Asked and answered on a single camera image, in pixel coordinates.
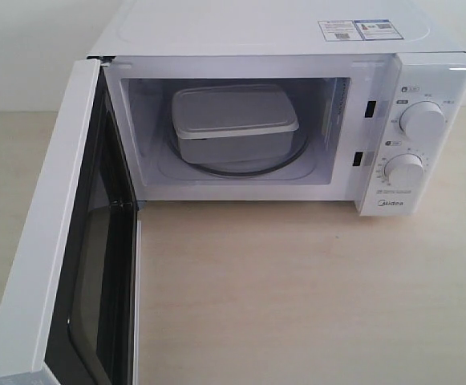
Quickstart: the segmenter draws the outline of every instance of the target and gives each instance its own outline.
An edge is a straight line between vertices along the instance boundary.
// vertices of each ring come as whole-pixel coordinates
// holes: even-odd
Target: microwave door
[[[0,385],[133,383],[136,199],[100,61],[76,62],[0,307]]]

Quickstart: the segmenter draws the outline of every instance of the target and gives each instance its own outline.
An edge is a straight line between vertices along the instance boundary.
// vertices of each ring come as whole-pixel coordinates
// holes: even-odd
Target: microwave oven
[[[177,92],[259,84],[288,95],[298,156],[238,176],[173,151]],[[0,307],[0,385],[138,383],[145,202],[413,213],[465,90],[466,52],[407,0],[127,0],[68,81]]]

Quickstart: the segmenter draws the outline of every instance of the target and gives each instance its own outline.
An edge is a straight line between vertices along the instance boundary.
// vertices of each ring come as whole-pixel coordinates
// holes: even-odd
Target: power knob
[[[446,120],[436,103],[420,102],[413,104],[402,114],[400,128],[409,139],[427,143],[443,135]]]
[[[422,161],[416,155],[399,155],[386,163],[384,176],[397,188],[416,187],[423,178]]]

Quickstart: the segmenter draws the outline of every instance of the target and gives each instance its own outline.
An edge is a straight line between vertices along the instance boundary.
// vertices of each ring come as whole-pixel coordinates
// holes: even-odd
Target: plastic food container
[[[290,99],[271,84],[179,91],[172,122],[181,157],[192,164],[284,156],[298,129]]]

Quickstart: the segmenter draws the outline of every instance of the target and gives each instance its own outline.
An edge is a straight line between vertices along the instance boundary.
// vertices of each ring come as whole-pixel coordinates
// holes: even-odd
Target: label sticker
[[[363,40],[352,20],[318,22],[327,42],[351,42]]]
[[[354,20],[363,40],[402,40],[389,20]]]

